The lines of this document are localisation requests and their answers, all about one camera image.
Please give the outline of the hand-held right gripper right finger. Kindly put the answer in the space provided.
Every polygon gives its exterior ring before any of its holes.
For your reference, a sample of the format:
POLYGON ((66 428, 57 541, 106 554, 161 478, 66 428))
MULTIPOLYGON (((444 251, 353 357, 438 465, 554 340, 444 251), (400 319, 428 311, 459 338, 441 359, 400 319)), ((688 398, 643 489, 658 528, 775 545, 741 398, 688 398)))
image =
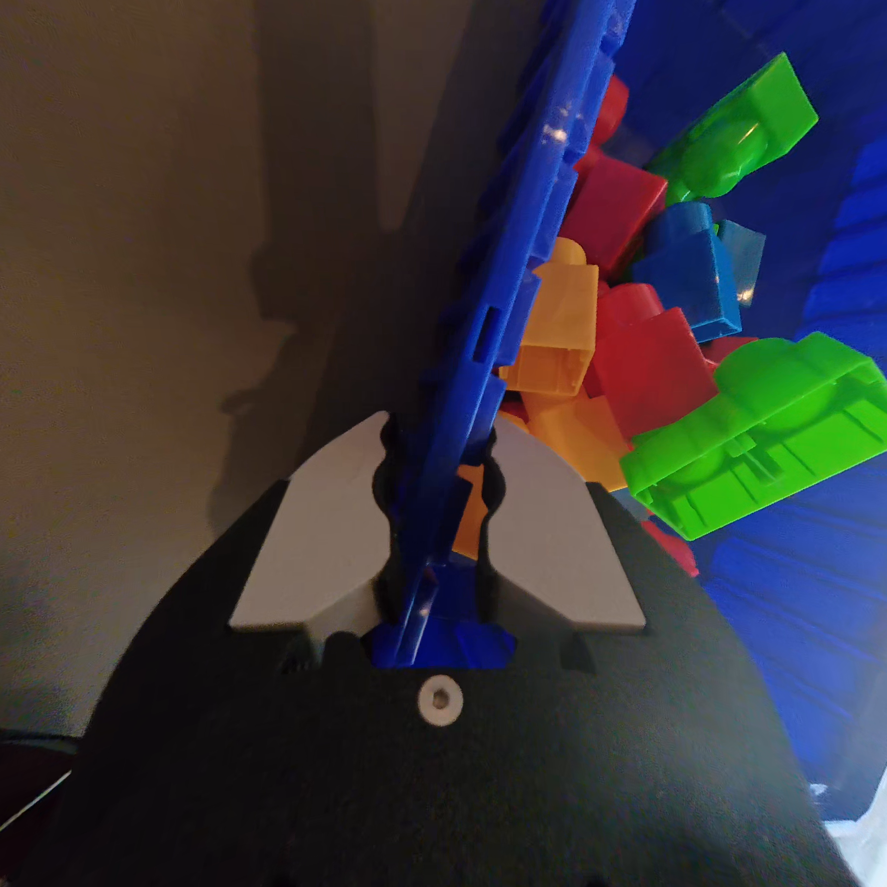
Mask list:
POLYGON ((512 421, 494 427, 504 497, 487 523, 493 622, 511 634, 643 630, 646 617, 582 476, 512 421))

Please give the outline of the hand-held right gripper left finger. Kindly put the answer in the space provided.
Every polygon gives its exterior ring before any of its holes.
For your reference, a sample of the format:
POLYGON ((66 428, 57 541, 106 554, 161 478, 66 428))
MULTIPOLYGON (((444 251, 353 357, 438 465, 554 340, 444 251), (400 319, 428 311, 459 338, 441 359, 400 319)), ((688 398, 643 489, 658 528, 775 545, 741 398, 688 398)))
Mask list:
POLYGON ((311 641, 358 637, 381 623, 373 584, 390 554, 389 521, 372 480, 385 457, 377 412, 315 452, 289 477, 229 627, 296 629, 311 641))

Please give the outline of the pile of colourful mega blocks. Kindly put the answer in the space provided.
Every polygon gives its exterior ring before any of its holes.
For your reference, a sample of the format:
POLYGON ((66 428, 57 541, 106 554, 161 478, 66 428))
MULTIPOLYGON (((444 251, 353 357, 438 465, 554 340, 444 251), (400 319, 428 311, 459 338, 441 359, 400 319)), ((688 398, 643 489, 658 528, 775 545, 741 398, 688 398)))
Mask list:
POLYGON ((689 543, 885 456, 885 376, 824 332, 744 336, 764 236, 711 200, 785 156, 819 115, 786 52, 640 168, 605 154, 629 88, 604 67, 565 221, 499 415, 624 493, 692 577, 689 543))

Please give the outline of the blue plastic bin with blocks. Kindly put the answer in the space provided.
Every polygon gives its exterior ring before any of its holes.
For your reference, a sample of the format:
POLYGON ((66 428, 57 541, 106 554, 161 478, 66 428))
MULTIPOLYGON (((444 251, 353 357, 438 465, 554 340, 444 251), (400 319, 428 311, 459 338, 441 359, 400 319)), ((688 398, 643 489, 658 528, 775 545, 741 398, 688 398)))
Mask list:
POLYGON ((555 236, 714 345, 717 394, 652 427, 629 489, 704 544, 826 821, 885 774, 885 2, 545 2, 396 483, 432 563, 555 236))

